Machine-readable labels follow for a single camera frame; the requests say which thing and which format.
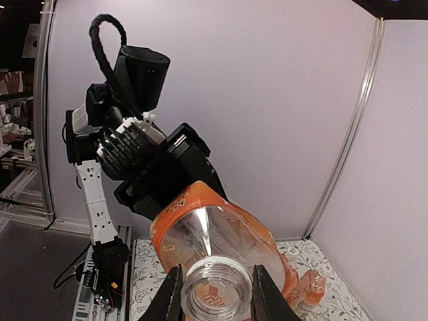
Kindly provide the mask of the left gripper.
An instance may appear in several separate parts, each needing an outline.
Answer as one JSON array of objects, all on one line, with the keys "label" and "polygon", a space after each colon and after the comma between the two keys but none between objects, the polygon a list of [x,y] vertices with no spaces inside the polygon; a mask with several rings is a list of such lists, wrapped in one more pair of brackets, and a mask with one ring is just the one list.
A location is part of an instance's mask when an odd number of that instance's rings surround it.
[{"label": "left gripper", "polygon": [[202,181],[228,201],[217,171],[207,160],[205,141],[182,123],[161,142],[137,127],[136,121],[105,120],[98,162],[120,185],[116,200],[133,213],[154,218],[188,185]]}]

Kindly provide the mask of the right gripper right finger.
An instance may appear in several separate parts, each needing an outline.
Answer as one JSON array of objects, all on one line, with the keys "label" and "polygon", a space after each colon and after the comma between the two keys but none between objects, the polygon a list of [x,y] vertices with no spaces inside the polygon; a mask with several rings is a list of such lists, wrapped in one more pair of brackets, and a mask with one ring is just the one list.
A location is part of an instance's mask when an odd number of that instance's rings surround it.
[{"label": "right gripper right finger", "polygon": [[253,321],[300,321],[264,265],[253,267],[251,319]]}]

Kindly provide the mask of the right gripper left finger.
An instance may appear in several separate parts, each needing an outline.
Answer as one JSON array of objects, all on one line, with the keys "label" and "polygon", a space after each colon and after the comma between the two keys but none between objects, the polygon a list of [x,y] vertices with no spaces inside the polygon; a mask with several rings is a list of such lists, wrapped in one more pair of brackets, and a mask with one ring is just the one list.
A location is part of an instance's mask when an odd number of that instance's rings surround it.
[{"label": "right gripper left finger", "polygon": [[183,289],[183,269],[181,265],[172,267],[160,288],[139,321],[180,321],[183,320],[181,290]]}]

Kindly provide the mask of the large orange juice bottle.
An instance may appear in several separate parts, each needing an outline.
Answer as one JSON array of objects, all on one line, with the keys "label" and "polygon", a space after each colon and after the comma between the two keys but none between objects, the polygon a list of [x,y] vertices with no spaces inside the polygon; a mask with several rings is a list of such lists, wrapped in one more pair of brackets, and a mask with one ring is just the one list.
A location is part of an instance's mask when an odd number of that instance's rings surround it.
[{"label": "large orange juice bottle", "polygon": [[183,269],[186,320],[249,320],[252,271],[263,265],[283,297],[286,258],[269,229],[202,181],[187,187],[150,226],[164,270]]}]

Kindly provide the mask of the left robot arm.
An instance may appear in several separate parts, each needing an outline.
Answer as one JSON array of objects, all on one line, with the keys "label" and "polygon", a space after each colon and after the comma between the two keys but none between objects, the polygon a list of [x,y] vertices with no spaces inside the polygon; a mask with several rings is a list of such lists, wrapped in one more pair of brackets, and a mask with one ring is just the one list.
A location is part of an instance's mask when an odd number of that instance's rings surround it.
[{"label": "left robot arm", "polygon": [[110,218],[103,175],[118,181],[114,196],[121,205],[151,220],[196,181],[225,194],[195,129],[183,123],[165,134],[156,125],[153,111],[170,63],[161,53],[125,45],[113,74],[92,84],[82,106],[66,113],[67,156],[86,198],[92,259],[111,281],[124,273],[129,249]]}]

